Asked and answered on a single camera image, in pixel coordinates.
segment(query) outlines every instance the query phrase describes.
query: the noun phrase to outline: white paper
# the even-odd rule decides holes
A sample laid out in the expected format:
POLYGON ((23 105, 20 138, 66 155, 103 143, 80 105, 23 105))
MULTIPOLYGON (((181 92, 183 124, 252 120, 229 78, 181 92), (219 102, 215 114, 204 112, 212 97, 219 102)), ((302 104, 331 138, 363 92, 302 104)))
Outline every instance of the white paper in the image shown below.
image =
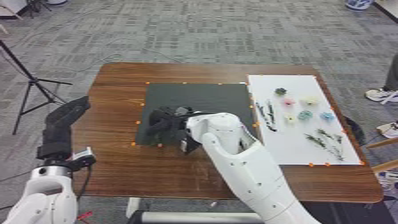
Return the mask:
POLYGON ((267 150, 270 150, 277 163, 281 165, 309 165, 309 163, 315 165, 325 165, 325 163, 331 163, 331 165, 359 165, 361 160, 357 152, 343 132, 343 126, 316 82, 316 77, 313 75, 249 75, 249 91, 252 93, 254 103, 258 102, 260 105, 265 106, 265 113, 268 113, 267 101, 270 100, 272 102, 277 132, 272 132, 267 127, 256 104, 254 108, 263 144, 267 150), (277 88, 288 90, 284 96, 277 96, 277 88), (306 97, 318 98, 316 105, 309 106, 302 102, 306 97), (293 106, 284 105, 284 98, 295 100, 293 106), (297 115, 304 110, 313 112, 313 118, 308 121, 297 119, 297 115), (336 119, 332 121, 325 121, 320 118, 323 112, 334 114, 336 119), (295 116, 295 124, 286 122, 286 114, 295 116), (343 137, 341 144, 316 133, 318 129, 323 129, 332 136, 336 134, 343 137), (341 147, 338 149, 343 149, 343 161, 306 139, 306 134, 322 138, 327 150, 332 150, 334 147, 341 147))

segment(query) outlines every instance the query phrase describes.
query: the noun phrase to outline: person's leg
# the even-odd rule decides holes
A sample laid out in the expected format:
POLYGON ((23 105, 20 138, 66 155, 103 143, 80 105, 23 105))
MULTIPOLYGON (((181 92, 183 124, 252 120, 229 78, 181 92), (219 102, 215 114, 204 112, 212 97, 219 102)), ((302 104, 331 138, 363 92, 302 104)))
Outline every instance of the person's leg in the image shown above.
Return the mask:
MULTIPOLYGON (((368 90, 364 96, 371 101, 380 102, 387 99, 396 90, 398 90, 398 54, 395 55, 393 63, 389 66, 386 85, 380 89, 368 90)), ((389 102, 398 102, 398 95, 389 99, 389 102)))
POLYGON ((387 74, 384 90, 386 91, 398 90, 398 54, 395 55, 393 63, 391 63, 391 67, 389 67, 389 74, 387 74))

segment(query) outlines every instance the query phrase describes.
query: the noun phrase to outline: shoe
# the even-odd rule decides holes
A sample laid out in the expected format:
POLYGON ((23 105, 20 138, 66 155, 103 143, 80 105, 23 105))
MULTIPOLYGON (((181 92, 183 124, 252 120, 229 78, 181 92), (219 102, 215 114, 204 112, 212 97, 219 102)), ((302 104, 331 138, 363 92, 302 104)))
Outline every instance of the shoe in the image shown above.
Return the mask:
POLYGON ((377 130, 386 138, 398 138, 398 122, 393 122, 379 126, 377 130))
MULTIPOLYGON (((391 94, 395 93, 396 91, 384 91, 384 89, 371 89, 366 91, 364 93, 364 96, 366 98, 375 101, 375 102, 380 102, 386 100, 386 98, 391 96, 391 94)), ((398 94, 396 96, 393 97, 393 99, 389 100, 389 102, 398 102, 398 94)))

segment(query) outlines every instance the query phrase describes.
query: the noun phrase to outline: floor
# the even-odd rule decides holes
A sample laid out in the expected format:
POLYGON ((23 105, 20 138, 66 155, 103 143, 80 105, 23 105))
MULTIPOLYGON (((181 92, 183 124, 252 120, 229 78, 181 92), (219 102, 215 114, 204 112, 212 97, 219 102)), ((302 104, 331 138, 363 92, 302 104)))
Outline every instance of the floor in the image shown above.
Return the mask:
MULTIPOLYGON (((43 9, 34 19, 27 13, 23 21, 2 21, 11 35, 0 33, 0 39, 32 73, 73 82, 57 90, 68 100, 85 95, 98 69, 112 61, 306 64, 322 73, 341 111, 361 124, 368 140, 382 139, 373 139, 375 126, 398 117, 398 104, 382 106, 363 94, 384 84, 398 26, 373 7, 357 13, 341 0, 71 0, 52 10, 43 9)), ((39 164, 43 120, 55 108, 23 117, 13 136, 25 86, 27 79, 0 58, 0 179, 39 164)), ((41 100, 34 92, 30 106, 41 100)), ((398 159, 395 146, 364 149, 364 153, 371 165, 398 159)), ((27 179, 23 175, 0 182, 0 207, 16 203, 27 179)), ((212 209, 212 202, 201 200, 148 199, 142 203, 169 211, 212 209)), ((124 205, 123 198, 85 197, 80 212, 96 211, 96 223, 123 223, 124 205)), ((236 202, 228 209, 247 208, 236 202)), ((398 206, 391 212, 398 220, 398 206)))

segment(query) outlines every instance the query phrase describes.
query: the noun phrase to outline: dark gray mat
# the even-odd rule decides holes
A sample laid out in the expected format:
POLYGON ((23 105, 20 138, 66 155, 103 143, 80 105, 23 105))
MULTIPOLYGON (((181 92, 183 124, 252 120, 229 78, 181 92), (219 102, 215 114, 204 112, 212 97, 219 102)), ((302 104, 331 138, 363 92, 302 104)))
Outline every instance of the dark gray mat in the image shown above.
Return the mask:
MULTIPOLYGON (((156 142, 146 135, 149 126, 149 114, 156 108, 167 106, 178 108, 190 106, 196 111, 229 112, 242 120, 251 133, 256 136, 252 128, 252 111, 247 86, 242 84, 149 84, 146 91, 146 107, 142 111, 142 123, 135 136, 139 145, 149 145, 156 142)), ((176 144, 174 138, 162 138, 164 144, 176 144)))

